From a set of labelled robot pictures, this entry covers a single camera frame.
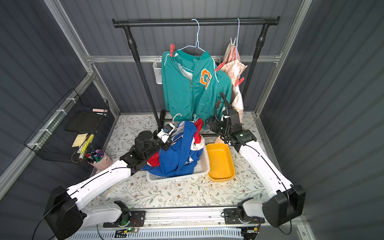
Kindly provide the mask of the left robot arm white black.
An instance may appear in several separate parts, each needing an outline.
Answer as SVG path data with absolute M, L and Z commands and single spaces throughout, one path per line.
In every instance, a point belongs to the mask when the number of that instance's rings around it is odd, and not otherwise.
M 59 186 L 52 190 L 43 220 L 47 222 L 54 236 L 58 240 L 65 240 L 87 225 L 119 220 L 128 209 L 121 203 L 101 210 L 86 210 L 86 206 L 97 195 L 132 174 L 151 170 L 148 160 L 161 149 L 169 149 L 172 133 L 170 125 L 160 131 L 140 132 L 130 150 L 105 170 L 66 189 Z

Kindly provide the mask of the blue red white jacket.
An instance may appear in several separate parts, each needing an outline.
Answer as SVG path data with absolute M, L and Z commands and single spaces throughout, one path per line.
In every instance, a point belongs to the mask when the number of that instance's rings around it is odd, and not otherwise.
M 182 121 L 172 133 L 168 150 L 159 150 L 142 168 L 155 176 L 172 178 L 191 175 L 203 154 L 205 139 L 200 134 L 203 120 Z

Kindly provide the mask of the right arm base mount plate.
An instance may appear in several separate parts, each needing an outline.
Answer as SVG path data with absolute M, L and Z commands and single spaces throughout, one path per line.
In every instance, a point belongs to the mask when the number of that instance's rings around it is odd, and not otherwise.
M 226 225 L 254 224 L 261 225 L 265 223 L 264 218 L 250 217 L 241 208 L 226 208 L 221 212 Z

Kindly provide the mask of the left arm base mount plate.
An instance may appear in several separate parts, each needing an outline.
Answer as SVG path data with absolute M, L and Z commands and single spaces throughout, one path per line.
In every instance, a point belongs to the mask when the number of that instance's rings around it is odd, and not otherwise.
M 103 223 L 104 228 L 140 228 L 144 225 L 146 211 L 127 211 L 113 223 Z

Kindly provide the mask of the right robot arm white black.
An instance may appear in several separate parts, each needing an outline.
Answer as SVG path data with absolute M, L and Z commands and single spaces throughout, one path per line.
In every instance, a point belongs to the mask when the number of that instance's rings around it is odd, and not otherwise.
M 243 213 L 248 217 L 264 218 L 275 228 L 291 222 L 303 213 L 306 192 L 301 185 L 293 185 L 272 163 L 264 153 L 255 135 L 244 130 L 241 123 L 233 117 L 224 117 L 223 121 L 212 116 L 206 120 L 208 130 L 219 135 L 221 139 L 250 164 L 262 179 L 270 198 L 264 203 L 247 199 L 240 204 Z

